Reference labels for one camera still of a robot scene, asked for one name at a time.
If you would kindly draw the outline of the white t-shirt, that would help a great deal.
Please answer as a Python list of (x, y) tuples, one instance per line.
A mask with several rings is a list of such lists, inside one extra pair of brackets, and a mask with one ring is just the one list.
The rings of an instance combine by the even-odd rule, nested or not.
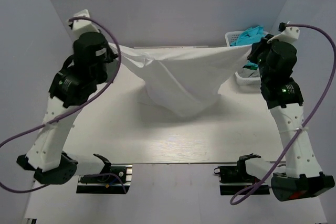
[(154, 104), (188, 117), (218, 100), (221, 85), (246, 64), (251, 46), (120, 50), (121, 63), (144, 81)]

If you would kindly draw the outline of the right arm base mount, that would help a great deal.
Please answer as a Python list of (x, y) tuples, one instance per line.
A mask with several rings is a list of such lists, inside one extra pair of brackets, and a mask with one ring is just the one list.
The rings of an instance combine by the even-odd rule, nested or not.
[(241, 175), (236, 165), (218, 166), (213, 172), (219, 177), (221, 196), (233, 196), (238, 191), (259, 182), (258, 178), (251, 175)]

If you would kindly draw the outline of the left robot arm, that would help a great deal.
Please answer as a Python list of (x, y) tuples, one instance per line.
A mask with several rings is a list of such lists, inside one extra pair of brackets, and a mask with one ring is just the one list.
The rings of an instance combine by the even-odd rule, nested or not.
[(17, 158), (42, 185), (62, 185), (79, 174), (80, 162), (63, 147), (76, 117), (97, 86), (108, 81), (107, 66), (117, 55), (100, 32), (86, 32), (73, 43), (73, 54), (55, 74), (49, 88), (43, 127), (32, 148)]

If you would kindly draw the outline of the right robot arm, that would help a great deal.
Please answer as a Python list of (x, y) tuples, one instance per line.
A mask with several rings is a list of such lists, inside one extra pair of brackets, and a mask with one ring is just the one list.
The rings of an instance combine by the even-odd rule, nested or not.
[(310, 198), (335, 186), (333, 176), (319, 165), (304, 127), (303, 96), (291, 77), (297, 62), (296, 48), (271, 35), (254, 43), (248, 60), (256, 63), (261, 77), (261, 94), (274, 118), (282, 145), (284, 167), (250, 154), (237, 161), (237, 175), (247, 182), (253, 177), (271, 186), (279, 201)]

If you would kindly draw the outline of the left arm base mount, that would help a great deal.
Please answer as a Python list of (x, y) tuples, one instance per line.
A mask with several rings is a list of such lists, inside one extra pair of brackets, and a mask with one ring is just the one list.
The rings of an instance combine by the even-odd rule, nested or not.
[(107, 175), (92, 177), (80, 176), (77, 182), (77, 194), (124, 195), (131, 185), (132, 164), (112, 165)]

